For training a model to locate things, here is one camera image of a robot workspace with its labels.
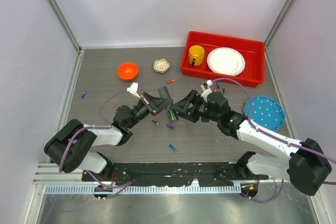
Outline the green battery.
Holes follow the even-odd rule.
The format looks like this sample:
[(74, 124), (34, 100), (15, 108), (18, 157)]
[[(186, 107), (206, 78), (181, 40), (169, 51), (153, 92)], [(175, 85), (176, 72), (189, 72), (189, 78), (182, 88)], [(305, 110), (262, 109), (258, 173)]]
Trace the green battery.
[(175, 121), (175, 114), (172, 110), (169, 110), (172, 121)]

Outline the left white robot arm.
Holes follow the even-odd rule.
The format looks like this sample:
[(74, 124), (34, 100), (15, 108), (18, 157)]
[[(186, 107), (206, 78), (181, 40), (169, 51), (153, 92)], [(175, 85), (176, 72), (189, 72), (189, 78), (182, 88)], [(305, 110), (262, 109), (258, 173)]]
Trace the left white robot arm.
[(77, 119), (70, 120), (45, 145), (44, 153), (59, 167), (60, 172), (71, 173), (81, 169), (98, 180), (107, 181), (112, 173), (112, 161), (91, 148), (100, 145), (121, 146), (132, 132), (130, 129), (149, 114), (156, 116), (166, 110), (173, 100), (166, 89), (158, 89), (159, 96), (153, 97), (143, 92), (138, 103), (130, 108), (119, 106), (113, 121), (107, 126), (83, 124)]

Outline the purple battery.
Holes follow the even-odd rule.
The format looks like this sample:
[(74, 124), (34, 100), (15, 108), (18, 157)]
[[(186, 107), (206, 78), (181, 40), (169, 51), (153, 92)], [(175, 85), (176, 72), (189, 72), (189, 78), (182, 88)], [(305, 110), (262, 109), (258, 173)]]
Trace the purple battery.
[(173, 127), (172, 125), (170, 125), (170, 124), (166, 124), (166, 127), (168, 127), (168, 128), (170, 128), (170, 129), (175, 129), (175, 127)]

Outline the black remote control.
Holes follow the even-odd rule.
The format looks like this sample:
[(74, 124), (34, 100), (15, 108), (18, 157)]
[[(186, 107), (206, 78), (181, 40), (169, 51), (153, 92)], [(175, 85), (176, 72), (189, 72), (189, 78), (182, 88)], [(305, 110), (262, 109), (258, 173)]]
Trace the black remote control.
[(158, 92), (159, 92), (160, 98), (162, 98), (166, 102), (168, 102), (167, 106), (165, 107), (165, 111), (166, 111), (167, 116), (169, 118), (169, 122), (170, 123), (177, 122), (179, 118), (176, 116), (176, 114), (175, 114), (175, 121), (172, 121), (171, 116), (170, 116), (169, 110), (171, 110), (170, 106), (173, 104), (173, 99), (171, 98), (167, 87), (163, 86), (163, 87), (158, 88)]

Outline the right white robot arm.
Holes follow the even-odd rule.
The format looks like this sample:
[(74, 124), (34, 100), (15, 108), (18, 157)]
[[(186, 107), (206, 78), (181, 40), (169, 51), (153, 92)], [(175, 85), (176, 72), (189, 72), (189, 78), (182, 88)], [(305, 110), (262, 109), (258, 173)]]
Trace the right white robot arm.
[(192, 90), (171, 110), (190, 122), (213, 121), (226, 136), (256, 145), (272, 157), (245, 153), (238, 161), (237, 173), (242, 179), (267, 175), (291, 182), (300, 192), (313, 196), (332, 171), (320, 145), (313, 139), (300, 141), (254, 124), (243, 114), (232, 110), (228, 100), (218, 92), (207, 96)]

